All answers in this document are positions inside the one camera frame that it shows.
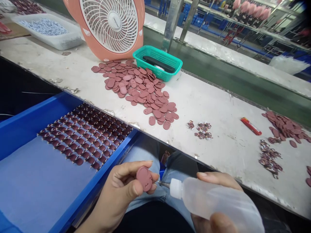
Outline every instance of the white plastic bag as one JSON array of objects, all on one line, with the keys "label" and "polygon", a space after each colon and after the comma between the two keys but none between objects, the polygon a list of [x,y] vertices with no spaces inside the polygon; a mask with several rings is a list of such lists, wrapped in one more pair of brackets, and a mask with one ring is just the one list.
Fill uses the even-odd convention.
[{"label": "white plastic bag", "polygon": [[273,57],[269,63],[269,66],[294,75],[308,68],[310,64],[305,63],[304,61],[296,60],[293,57],[280,55]]}]

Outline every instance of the fan grille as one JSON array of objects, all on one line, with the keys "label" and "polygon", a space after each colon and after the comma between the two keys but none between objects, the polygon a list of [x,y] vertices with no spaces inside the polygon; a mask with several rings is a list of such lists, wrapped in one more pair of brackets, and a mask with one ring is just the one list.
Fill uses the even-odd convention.
[{"label": "fan grille", "polygon": [[80,0],[84,20],[96,40],[115,53],[130,50],[137,39],[133,0]]}]

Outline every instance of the white bottle cap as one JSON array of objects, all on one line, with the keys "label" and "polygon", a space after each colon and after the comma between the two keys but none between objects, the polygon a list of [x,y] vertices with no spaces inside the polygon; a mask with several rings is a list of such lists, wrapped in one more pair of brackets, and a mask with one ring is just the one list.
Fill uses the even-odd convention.
[{"label": "white bottle cap", "polygon": [[169,185],[170,194],[172,197],[181,199],[181,181],[172,178]]}]

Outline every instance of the green plastic basket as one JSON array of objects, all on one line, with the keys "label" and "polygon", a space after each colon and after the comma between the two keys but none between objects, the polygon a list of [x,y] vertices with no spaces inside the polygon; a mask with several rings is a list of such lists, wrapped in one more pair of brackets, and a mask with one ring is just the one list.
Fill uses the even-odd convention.
[{"label": "green plastic basket", "polygon": [[[171,67],[175,68],[174,73],[168,73],[166,71],[163,71],[153,65],[150,65],[149,63],[143,61],[143,56],[149,56],[154,59],[157,59]],[[167,52],[164,52],[160,49],[157,49],[150,45],[145,45],[141,47],[140,49],[136,50],[133,53],[133,57],[136,59],[137,66],[141,68],[149,68],[152,70],[152,72],[156,75],[157,78],[162,79],[165,82],[168,82],[174,75],[176,75],[181,67],[182,67],[182,61],[179,58],[176,58]]]}]

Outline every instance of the pink fan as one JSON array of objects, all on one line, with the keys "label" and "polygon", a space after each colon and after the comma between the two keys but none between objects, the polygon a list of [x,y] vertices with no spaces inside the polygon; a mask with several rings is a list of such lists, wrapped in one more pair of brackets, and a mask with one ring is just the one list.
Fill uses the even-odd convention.
[{"label": "pink fan", "polygon": [[271,9],[270,8],[266,8],[263,10],[263,12],[260,15],[260,19],[261,20],[266,20],[269,18],[269,16],[271,15]]},{"label": "pink fan", "polygon": [[241,4],[241,0],[235,0],[233,3],[232,9],[235,10],[235,9],[239,8],[240,4]]},{"label": "pink fan", "polygon": [[255,12],[253,13],[253,16],[255,18],[258,18],[263,12],[263,7],[262,6],[258,6],[257,9],[255,10]]},{"label": "pink fan", "polygon": [[143,45],[144,0],[64,0],[102,61],[132,58]]},{"label": "pink fan", "polygon": [[251,3],[250,6],[249,6],[249,9],[247,11],[247,14],[248,15],[252,15],[255,12],[256,9],[257,9],[256,4]]},{"label": "pink fan", "polygon": [[240,12],[241,13],[247,12],[249,7],[250,7],[250,3],[248,1],[243,2],[241,7],[240,7]]}]

